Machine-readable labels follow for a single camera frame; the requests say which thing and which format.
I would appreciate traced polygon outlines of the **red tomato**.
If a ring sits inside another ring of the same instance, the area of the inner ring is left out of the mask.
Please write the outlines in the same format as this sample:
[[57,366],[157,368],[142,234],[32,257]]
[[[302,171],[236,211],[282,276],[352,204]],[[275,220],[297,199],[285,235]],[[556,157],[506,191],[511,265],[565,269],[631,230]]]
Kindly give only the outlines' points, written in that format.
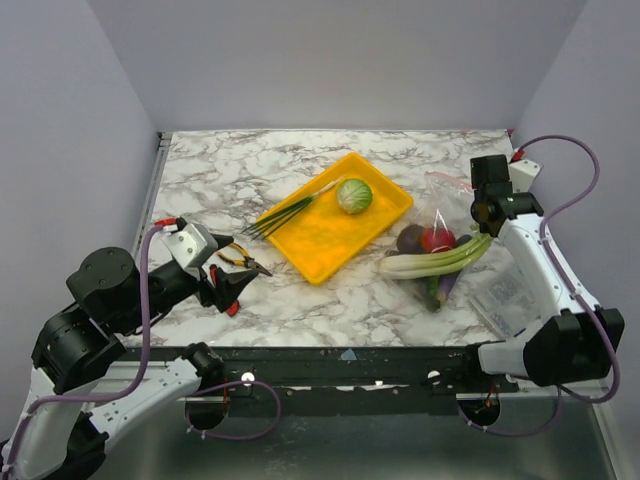
[[421,243],[425,253],[441,253],[456,246],[456,237],[445,227],[429,227],[422,234]]

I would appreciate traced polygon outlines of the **clear pink-dotted zip bag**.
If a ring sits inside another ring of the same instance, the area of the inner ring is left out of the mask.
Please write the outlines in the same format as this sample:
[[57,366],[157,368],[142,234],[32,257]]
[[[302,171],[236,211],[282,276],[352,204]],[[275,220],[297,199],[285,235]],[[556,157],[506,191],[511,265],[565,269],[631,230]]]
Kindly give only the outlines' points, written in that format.
[[459,277],[489,250],[492,237],[471,216],[474,193],[468,182],[434,172],[425,175],[425,183],[425,198],[377,269],[436,313]]

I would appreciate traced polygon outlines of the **dark purple round fruit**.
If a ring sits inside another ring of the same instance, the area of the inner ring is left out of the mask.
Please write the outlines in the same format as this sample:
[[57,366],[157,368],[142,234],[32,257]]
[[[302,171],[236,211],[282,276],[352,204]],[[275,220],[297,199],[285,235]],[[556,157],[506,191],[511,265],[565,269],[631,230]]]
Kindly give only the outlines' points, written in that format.
[[421,243],[425,228],[418,224],[410,224],[404,227],[396,239],[396,250],[400,254],[424,254]]

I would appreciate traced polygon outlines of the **green celery stalk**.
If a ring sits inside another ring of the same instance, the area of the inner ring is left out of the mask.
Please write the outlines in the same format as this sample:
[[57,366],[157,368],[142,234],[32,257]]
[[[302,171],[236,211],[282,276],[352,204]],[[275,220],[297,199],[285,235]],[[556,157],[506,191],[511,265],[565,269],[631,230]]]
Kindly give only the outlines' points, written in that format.
[[456,273],[477,262],[491,244],[492,238],[489,235],[476,234],[468,242],[446,252],[385,256],[378,263],[378,273],[391,280],[412,280]]

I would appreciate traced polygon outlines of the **purple eggplant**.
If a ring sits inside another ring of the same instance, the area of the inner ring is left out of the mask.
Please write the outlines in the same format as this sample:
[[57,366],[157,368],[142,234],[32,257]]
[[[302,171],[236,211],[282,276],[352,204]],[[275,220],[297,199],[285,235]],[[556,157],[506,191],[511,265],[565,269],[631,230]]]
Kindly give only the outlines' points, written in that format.
[[460,271],[456,271],[441,275],[438,278],[436,287],[436,300],[438,302],[439,308],[441,308],[447,302],[460,274]]

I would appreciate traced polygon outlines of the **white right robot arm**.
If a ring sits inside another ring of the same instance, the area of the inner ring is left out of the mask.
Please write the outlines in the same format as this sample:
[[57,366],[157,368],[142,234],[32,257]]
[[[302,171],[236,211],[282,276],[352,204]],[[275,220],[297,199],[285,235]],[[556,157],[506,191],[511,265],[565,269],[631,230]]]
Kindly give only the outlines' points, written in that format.
[[514,190],[504,155],[471,160],[472,218],[509,251],[539,308],[539,319],[516,335],[478,347],[460,379],[480,392],[496,375],[538,386],[599,380],[613,366],[624,319],[580,284],[553,240],[535,196]]

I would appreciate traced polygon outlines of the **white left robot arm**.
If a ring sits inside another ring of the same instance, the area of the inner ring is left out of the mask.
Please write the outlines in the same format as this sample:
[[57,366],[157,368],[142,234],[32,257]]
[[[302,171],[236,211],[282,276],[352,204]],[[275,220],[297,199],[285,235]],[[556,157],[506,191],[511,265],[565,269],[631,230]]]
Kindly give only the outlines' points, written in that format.
[[[24,410],[3,445],[2,478],[86,479],[138,422],[180,397],[214,393],[225,380],[223,361],[203,342],[147,369],[152,320],[191,296],[225,312],[256,275],[217,266],[191,275],[170,261],[142,277],[122,248],[91,253],[67,280],[74,303],[51,317],[36,340]],[[143,350],[131,384],[95,393],[127,351],[120,336],[136,332]]]

